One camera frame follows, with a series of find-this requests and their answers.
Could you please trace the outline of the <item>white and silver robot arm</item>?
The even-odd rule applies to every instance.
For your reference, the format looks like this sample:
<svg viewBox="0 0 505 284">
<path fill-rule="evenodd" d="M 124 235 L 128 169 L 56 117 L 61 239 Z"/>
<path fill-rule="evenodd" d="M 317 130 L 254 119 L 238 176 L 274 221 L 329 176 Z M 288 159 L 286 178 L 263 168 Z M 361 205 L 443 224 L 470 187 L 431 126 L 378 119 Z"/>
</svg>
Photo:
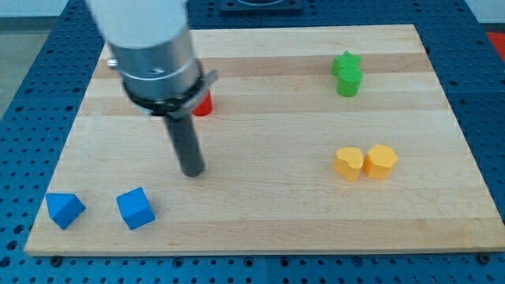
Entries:
<svg viewBox="0 0 505 284">
<path fill-rule="evenodd" d="M 193 48 L 185 0 L 87 0 L 113 54 L 128 97 L 155 116 L 179 119 L 206 96 L 217 72 L 204 73 Z"/>
</svg>

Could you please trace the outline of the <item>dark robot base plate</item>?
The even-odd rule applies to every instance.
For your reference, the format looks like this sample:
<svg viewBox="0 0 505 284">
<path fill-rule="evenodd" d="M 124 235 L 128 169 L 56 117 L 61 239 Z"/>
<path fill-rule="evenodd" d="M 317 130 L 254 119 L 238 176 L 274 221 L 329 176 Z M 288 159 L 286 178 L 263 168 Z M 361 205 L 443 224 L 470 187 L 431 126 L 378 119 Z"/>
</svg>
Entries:
<svg viewBox="0 0 505 284">
<path fill-rule="evenodd" d="M 219 0 L 221 12 L 301 11 L 305 0 Z"/>
</svg>

